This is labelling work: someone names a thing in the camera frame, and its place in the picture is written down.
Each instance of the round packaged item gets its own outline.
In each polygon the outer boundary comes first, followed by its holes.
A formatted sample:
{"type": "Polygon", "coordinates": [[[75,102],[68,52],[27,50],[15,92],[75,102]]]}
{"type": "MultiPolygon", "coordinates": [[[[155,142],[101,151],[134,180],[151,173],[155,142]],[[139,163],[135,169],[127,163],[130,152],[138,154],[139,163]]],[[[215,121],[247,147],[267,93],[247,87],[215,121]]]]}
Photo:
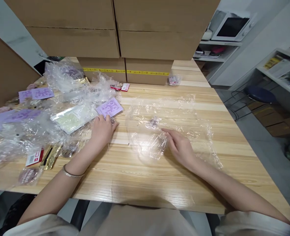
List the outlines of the round packaged item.
{"type": "Polygon", "coordinates": [[[18,185],[35,185],[42,170],[39,167],[24,168],[18,178],[18,185]]]}

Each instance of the stacked boxes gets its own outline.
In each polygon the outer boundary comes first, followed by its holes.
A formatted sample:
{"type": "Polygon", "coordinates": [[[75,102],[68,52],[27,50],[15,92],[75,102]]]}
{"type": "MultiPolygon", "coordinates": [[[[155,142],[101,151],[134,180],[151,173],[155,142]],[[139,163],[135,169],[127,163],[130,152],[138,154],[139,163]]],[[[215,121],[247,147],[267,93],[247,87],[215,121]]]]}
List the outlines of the stacked boxes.
{"type": "Polygon", "coordinates": [[[5,1],[47,55],[78,57],[89,79],[102,71],[164,85],[173,60],[191,60],[220,0],[5,1]]]}

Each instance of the right hand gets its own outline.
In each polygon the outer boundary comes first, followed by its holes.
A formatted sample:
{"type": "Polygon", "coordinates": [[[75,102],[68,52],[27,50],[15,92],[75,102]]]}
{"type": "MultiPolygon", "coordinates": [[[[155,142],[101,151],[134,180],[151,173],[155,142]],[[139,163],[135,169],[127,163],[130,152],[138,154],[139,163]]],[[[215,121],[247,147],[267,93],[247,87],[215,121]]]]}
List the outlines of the right hand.
{"type": "Polygon", "coordinates": [[[194,164],[199,160],[192,148],[191,142],[178,131],[162,128],[166,132],[169,148],[176,158],[185,168],[193,171],[194,164]]]}

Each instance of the wood grain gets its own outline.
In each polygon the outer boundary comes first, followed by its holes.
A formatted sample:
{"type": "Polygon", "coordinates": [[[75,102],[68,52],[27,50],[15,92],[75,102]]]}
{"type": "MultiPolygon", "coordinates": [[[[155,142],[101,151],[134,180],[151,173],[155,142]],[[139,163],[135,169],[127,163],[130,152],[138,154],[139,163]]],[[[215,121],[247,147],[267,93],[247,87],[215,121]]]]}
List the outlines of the wood grain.
{"type": "MultiPolygon", "coordinates": [[[[191,75],[195,71],[197,79],[192,81],[207,83],[205,78],[200,78],[197,66],[194,70],[187,69],[193,67],[191,62],[175,61],[174,66],[179,73],[186,75],[186,71],[189,72],[185,77],[187,81],[193,78],[191,75]]],[[[129,145],[125,112],[135,98],[152,104],[159,98],[176,99],[194,94],[193,108],[200,118],[208,119],[211,124],[213,145],[224,166],[223,171],[260,194],[290,220],[290,206],[214,89],[206,85],[131,84],[129,91],[121,94],[124,112],[116,117],[120,125],[109,149],[105,147],[88,168],[73,194],[74,198],[224,214],[222,199],[205,182],[180,166],[168,150],[159,160],[144,163],[129,145]]],[[[175,109],[174,103],[167,103],[166,109],[175,109]]],[[[9,187],[16,181],[26,160],[5,164],[0,169],[0,189],[7,187],[9,191],[37,194],[68,161],[59,157],[52,170],[44,171],[36,186],[13,188],[9,187]]]]}

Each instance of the left hand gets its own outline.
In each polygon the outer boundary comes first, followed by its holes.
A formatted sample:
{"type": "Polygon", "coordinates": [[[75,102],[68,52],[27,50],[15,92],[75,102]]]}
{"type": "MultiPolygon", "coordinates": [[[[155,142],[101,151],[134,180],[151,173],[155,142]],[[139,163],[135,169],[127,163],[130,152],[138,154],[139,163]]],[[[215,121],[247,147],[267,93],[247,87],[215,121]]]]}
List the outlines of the left hand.
{"type": "Polygon", "coordinates": [[[103,115],[95,117],[92,125],[92,137],[90,138],[91,144],[101,151],[110,141],[118,125],[117,122],[111,124],[109,115],[106,116],[106,120],[103,115]]]}

